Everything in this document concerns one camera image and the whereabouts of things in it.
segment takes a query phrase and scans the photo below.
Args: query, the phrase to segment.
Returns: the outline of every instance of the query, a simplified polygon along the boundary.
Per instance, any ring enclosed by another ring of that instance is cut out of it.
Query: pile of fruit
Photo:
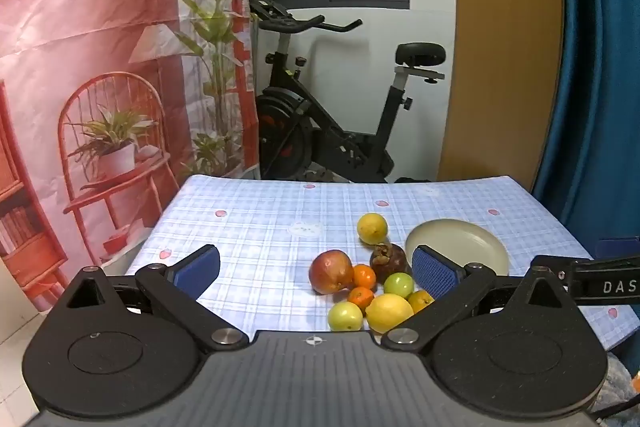
[[[321,295],[353,287],[346,301],[335,304],[327,320],[332,331],[357,331],[367,318],[369,328],[383,334],[427,307],[433,298],[415,290],[411,268],[398,245],[386,241],[388,226],[380,214],[365,214],[357,225],[358,236],[374,247],[366,264],[353,266],[342,250],[328,250],[311,263],[309,282]],[[382,295],[375,295],[381,283]]]

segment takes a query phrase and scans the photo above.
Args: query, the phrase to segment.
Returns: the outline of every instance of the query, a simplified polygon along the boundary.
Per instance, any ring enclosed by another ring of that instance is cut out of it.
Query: triangular hole
[[[540,279],[536,282],[529,299],[529,304],[534,306],[544,306],[545,308],[562,308],[562,303],[551,288],[548,281]]]
[[[86,308],[87,306],[98,306],[104,304],[104,298],[100,293],[100,288],[93,279],[85,279],[80,287],[71,297],[68,308]]]

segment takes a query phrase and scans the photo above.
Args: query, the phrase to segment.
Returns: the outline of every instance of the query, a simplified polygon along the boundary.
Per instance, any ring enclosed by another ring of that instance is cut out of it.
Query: red apple
[[[342,250],[321,253],[309,267],[309,282],[322,295],[347,288],[353,282],[351,259]]]

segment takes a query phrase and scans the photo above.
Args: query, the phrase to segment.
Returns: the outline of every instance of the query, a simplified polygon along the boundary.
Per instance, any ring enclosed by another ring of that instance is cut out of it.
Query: checkered tablecloth
[[[321,184],[192,176],[162,215],[128,273],[171,265],[207,243],[220,250],[218,279],[199,302],[253,337],[257,330],[326,331],[333,296],[318,296],[308,268],[321,252],[345,251],[354,264],[370,251],[356,223],[378,212],[389,239],[404,248],[431,219],[476,223],[505,245],[510,275],[524,275],[538,254],[588,257],[529,193],[507,177],[432,184]],[[628,306],[583,309],[609,349],[640,327]]]

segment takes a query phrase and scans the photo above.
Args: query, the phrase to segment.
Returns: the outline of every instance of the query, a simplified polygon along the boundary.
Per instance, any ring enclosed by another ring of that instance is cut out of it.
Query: beige plate
[[[457,219],[436,219],[415,227],[404,244],[409,264],[418,245],[427,245],[460,266],[482,263],[498,275],[509,274],[509,254],[494,234]]]

